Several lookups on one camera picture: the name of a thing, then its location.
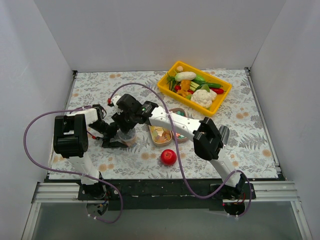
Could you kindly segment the silver jar lid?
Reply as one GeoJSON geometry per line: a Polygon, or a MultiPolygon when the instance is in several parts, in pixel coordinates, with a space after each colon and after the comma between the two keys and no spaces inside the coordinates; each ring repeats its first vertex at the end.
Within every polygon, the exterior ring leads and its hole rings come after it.
{"type": "Polygon", "coordinates": [[[130,142],[136,137],[136,130],[130,129],[127,133],[124,133],[123,131],[118,132],[118,137],[121,141],[124,142],[130,142]]]}

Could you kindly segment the clear glass jar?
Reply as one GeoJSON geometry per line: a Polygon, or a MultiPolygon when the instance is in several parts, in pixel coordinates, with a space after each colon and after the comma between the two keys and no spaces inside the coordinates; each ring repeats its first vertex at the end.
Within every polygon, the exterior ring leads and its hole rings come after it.
{"type": "Polygon", "coordinates": [[[134,145],[136,144],[137,137],[135,136],[135,137],[133,137],[133,138],[131,138],[131,139],[122,139],[122,138],[120,138],[120,140],[121,140],[121,142],[122,142],[123,144],[125,144],[127,147],[132,147],[132,146],[134,146],[134,145]]]}

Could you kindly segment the beige tray gummy candies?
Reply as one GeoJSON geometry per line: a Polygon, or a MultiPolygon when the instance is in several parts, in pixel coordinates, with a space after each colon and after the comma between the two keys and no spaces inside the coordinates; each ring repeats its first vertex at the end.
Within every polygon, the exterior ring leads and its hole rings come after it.
{"type": "Polygon", "coordinates": [[[167,146],[173,139],[171,131],[166,128],[159,126],[149,126],[148,128],[151,140],[157,147],[167,146]]]}

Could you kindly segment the pink tray colourful candies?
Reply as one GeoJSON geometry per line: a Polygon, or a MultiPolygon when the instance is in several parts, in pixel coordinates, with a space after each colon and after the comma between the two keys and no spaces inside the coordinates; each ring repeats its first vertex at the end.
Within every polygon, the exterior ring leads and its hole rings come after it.
{"type": "MultiPolygon", "coordinates": [[[[186,117],[187,116],[186,112],[182,108],[179,108],[179,107],[172,108],[170,111],[175,113],[175,114],[177,114],[177,115],[180,115],[182,117],[186,117]]],[[[188,141],[187,137],[185,137],[184,135],[182,135],[182,134],[180,134],[178,132],[176,133],[174,139],[177,140],[179,143],[188,141]]]]}

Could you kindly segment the metal scoop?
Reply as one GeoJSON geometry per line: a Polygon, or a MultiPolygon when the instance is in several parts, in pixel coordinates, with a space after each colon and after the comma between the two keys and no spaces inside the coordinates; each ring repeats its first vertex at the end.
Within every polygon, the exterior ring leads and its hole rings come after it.
{"type": "Polygon", "coordinates": [[[230,129],[225,125],[221,125],[219,128],[219,132],[221,135],[221,141],[223,145],[226,146],[230,136],[230,129]]]}

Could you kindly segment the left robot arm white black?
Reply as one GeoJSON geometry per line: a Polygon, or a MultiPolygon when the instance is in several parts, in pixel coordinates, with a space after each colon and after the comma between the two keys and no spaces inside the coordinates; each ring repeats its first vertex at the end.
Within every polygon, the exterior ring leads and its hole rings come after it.
{"type": "Polygon", "coordinates": [[[120,141],[111,141],[119,129],[115,122],[106,123],[105,109],[95,104],[86,110],[76,111],[54,119],[53,149],[67,159],[76,172],[80,173],[84,193],[95,200],[101,200],[107,195],[105,185],[99,181],[101,172],[94,166],[89,154],[89,137],[87,127],[103,135],[103,148],[126,148],[120,141]]]}

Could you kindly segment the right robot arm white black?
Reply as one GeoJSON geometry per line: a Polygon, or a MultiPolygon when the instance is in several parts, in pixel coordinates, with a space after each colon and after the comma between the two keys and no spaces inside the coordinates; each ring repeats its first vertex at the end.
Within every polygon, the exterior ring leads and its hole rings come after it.
{"type": "Polygon", "coordinates": [[[208,161],[223,181],[221,186],[214,188],[212,197],[231,200],[241,197],[245,192],[244,175],[236,171],[225,154],[225,141],[229,135],[226,126],[219,130],[208,117],[199,120],[167,112],[154,102],[146,101],[141,104],[130,94],[115,95],[108,99],[108,105],[115,108],[116,113],[112,119],[123,133],[128,133],[137,124],[146,124],[182,134],[192,141],[194,153],[208,161]]]}

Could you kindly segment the yellow plastic bin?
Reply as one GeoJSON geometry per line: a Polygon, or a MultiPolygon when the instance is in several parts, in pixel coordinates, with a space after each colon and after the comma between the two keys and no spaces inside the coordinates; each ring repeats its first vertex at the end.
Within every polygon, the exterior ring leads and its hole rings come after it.
{"type": "Polygon", "coordinates": [[[220,105],[225,100],[226,96],[232,89],[232,85],[226,81],[223,81],[213,75],[210,75],[209,73],[206,73],[202,70],[199,70],[185,62],[177,61],[168,71],[167,73],[161,78],[161,80],[157,83],[158,89],[165,95],[177,100],[178,102],[181,102],[182,104],[196,110],[197,112],[207,116],[212,117],[217,110],[219,109],[220,105]],[[214,84],[220,84],[221,89],[223,89],[223,94],[218,94],[216,99],[213,101],[212,105],[206,109],[200,106],[199,104],[196,104],[185,97],[179,96],[177,93],[174,93],[170,90],[170,83],[168,82],[168,75],[173,76],[175,74],[175,70],[177,67],[182,66],[184,70],[187,72],[194,72],[201,77],[203,77],[207,82],[214,83],[214,84]]]}

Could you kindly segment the red apple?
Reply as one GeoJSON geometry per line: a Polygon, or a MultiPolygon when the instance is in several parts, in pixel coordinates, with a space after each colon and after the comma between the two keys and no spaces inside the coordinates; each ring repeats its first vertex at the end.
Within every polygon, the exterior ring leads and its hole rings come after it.
{"type": "Polygon", "coordinates": [[[172,166],[177,161],[177,155],[173,150],[165,149],[160,155],[160,160],[165,166],[172,166]]]}

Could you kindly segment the orange yellow pepper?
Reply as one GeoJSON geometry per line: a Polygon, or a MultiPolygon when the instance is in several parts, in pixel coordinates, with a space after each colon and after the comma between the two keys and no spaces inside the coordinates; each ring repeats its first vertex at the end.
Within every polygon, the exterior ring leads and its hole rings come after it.
{"type": "Polygon", "coordinates": [[[190,80],[186,80],[186,79],[182,80],[180,82],[180,89],[176,93],[185,98],[190,94],[189,93],[190,85],[191,85],[190,80]]]}

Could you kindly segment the white eggplant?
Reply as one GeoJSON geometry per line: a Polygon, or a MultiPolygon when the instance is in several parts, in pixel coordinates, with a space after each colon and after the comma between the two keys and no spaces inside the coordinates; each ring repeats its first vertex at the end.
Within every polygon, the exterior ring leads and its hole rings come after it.
{"type": "Polygon", "coordinates": [[[175,75],[174,79],[177,82],[181,82],[183,80],[188,80],[188,81],[192,81],[197,77],[197,74],[192,72],[192,71],[183,71],[183,72],[179,72],[175,75]]]}

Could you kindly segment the small beige mushroom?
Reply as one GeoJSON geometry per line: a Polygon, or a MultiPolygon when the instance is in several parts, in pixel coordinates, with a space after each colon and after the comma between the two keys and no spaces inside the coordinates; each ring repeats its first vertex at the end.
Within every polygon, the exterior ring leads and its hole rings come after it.
{"type": "Polygon", "coordinates": [[[183,67],[182,67],[182,66],[178,66],[178,67],[176,68],[176,70],[177,70],[178,72],[182,72],[182,71],[183,71],[183,67]]]}

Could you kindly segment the green cucumber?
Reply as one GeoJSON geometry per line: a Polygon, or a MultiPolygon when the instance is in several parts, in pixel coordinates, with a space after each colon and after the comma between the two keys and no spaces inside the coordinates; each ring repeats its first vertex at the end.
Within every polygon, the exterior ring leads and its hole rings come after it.
{"type": "Polygon", "coordinates": [[[205,82],[205,81],[200,81],[200,80],[196,80],[196,79],[194,79],[193,82],[198,84],[199,86],[208,85],[209,88],[217,88],[217,89],[219,89],[219,88],[222,87],[222,85],[218,84],[218,83],[205,82]]]}

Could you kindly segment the red chili pepper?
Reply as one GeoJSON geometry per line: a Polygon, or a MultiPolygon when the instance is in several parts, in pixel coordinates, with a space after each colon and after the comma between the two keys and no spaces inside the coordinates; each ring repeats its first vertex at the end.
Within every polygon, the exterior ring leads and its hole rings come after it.
{"type": "Polygon", "coordinates": [[[213,92],[215,92],[218,95],[224,94],[225,91],[221,88],[210,88],[213,92]]]}

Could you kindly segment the aluminium rail frame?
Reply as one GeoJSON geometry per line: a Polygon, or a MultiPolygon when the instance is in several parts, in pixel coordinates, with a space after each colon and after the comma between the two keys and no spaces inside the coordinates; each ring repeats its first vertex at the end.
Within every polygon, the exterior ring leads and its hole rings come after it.
{"type": "MultiPolygon", "coordinates": [[[[251,68],[245,67],[245,76],[249,83],[250,91],[253,94],[253,98],[255,101],[255,105],[258,109],[258,113],[261,117],[261,122],[263,125],[264,132],[267,137],[268,145],[271,149],[271,153],[274,157],[275,166],[278,169],[278,173],[280,178],[277,180],[268,180],[268,179],[260,179],[257,180],[256,178],[252,178],[252,191],[255,192],[256,198],[251,200],[251,204],[255,203],[290,203],[289,207],[292,211],[292,215],[290,215],[290,223],[292,222],[295,225],[295,232],[297,232],[297,236],[299,235],[298,239],[301,240],[312,240],[312,234],[310,232],[303,207],[301,202],[301,197],[298,194],[298,190],[296,189],[294,181],[287,181],[283,176],[283,172],[280,167],[280,163],[278,157],[276,156],[276,152],[274,149],[274,145],[272,143],[269,130],[266,125],[266,121],[261,109],[261,106],[258,101],[258,97],[253,86],[253,80],[251,77],[251,68]]],[[[68,90],[68,97],[64,104],[64,109],[66,110],[67,107],[70,105],[70,101],[72,98],[73,90],[75,89],[75,84],[78,79],[79,72],[74,70],[72,72],[72,80],[71,85],[68,90]]],[[[35,163],[36,166],[43,169],[40,163],[37,163],[33,160],[32,156],[29,153],[28,146],[27,146],[27,134],[32,126],[37,120],[40,119],[39,116],[36,117],[35,120],[32,120],[29,125],[26,127],[24,134],[23,134],[23,147],[26,152],[27,157],[31,160],[32,163],[35,163]]],[[[25,224],[22,240],[35,240],[36,235],[40,233],[40,230],[46,230],[44,228],[40,228],[40,224],[44,223],[41,220],[41,214],[44,213],[44,207],[46,204],[49,206],[57,207],[54,204],[72,204],[72,205],[80,205],[80,204],[97,204],[96,201],[93,200],[79,200],[79,191],[80,186],[77,185],[78,182],[72,181],[60,181],[54,180],[54,182],[44,182],[44,183],[37,183],[35,192],[32,197],[31,202],[31,209],[29,211],[29,215],[27,218],[27,222],[25,224]]]]}

